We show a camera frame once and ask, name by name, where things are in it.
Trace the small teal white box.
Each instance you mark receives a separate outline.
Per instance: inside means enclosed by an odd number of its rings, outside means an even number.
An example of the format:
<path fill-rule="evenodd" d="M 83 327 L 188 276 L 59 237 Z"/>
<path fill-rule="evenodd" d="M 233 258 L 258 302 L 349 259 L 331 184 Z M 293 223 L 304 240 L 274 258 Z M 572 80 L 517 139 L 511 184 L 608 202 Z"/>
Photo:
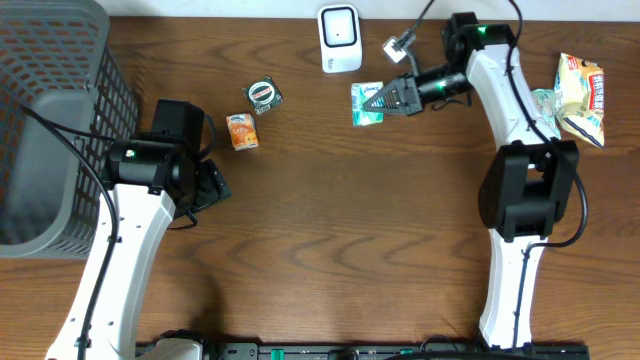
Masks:
<path fill-rule="evenodd" d="M 382 123 L 382 113 L 368 112 L 364 103 L 383 88 L 382 82 L 364 82 L 351 84 L 352 120 L 356 127 Z"/>

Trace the small orange juice box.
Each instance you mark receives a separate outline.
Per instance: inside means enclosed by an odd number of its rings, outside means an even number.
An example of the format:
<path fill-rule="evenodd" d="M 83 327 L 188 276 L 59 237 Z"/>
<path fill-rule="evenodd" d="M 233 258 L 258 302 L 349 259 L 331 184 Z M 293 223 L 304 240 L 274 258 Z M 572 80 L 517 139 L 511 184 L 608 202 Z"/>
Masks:
<path fill-rule="evenodd" d="M 226 123 L 235 151 L 259 146 L 259 139 L 254 118 L 249 113 L 234 114 L 226 117 Z"/>

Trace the dark green round-label packet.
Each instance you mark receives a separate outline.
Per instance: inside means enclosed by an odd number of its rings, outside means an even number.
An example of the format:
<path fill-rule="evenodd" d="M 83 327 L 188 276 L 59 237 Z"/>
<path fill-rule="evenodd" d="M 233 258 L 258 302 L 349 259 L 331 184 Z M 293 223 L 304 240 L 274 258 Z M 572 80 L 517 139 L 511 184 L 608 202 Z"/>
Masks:
<path fill-rule="evenodd" d="M 284 101 L 282 93 L 270 76 L 252 83 L 244 88 L 243 92 L 256 115 L 261 115 Z"/>

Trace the teal candy wrapper packet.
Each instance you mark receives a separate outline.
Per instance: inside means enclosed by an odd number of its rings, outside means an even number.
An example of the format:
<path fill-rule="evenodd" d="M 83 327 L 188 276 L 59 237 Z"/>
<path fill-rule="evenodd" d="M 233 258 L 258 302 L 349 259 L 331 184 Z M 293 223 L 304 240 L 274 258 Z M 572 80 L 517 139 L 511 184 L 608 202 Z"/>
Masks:
<path fill-rule="evenodd" d="M 556 121 L 555 92 L 551 89 L 536 89 L 531 92 L 532 99 L 547 127 L 553 131 L 554 137 L 561 138 Z"/>

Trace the large white snack bag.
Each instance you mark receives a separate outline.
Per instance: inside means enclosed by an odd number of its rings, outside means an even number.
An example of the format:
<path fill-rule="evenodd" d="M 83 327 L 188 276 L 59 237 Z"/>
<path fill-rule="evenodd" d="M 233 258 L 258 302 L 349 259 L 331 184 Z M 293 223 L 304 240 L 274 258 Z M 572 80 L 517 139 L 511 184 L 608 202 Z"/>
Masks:
<path fill-rule="evenodd" d="M 604 70 L 594 62 L 561 53 L 553 90 L 561 128 L 603 149 Z"/>

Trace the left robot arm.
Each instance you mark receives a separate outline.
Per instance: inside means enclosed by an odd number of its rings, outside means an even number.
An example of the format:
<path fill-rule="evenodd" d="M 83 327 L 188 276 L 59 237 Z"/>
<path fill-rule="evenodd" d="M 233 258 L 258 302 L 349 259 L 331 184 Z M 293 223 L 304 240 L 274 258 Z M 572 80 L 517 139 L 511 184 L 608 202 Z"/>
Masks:
<path fill-rule="evenodd" d="M 154 259 L 177 217 L 214 177 L 199 135 L 167 131 L 117 140 L 101 171 L 99 219 L 71 310 L 49 359 L 132 359 Z"/>

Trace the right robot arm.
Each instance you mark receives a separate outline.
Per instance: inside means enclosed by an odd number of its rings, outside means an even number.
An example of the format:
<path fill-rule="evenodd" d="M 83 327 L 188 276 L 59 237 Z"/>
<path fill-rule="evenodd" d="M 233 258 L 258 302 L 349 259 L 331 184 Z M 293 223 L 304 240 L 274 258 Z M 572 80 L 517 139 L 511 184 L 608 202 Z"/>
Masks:
<path fill-rule="evenodd" d="M 532 345 L 530 312 L 539 261 L 553 227 L 564 216 L 577 180 L 579 150 L 541 117 L 520 64 L 520 33 L 507 24 L 482 24 L 455 13 L 443 28 L 446 62 L 421 70 L 410 50 L 415 31 L 390 39 L 394 61 L 410 72 L 389 82 L 363 105 L 368 112 L 414 115 L 427 105 L 452 103 L 476 92 L 496 144 L 481 184 L 478 208 L 489 231 L 488 293 L 479 321 L 484 345 L 521 352 Z"/>

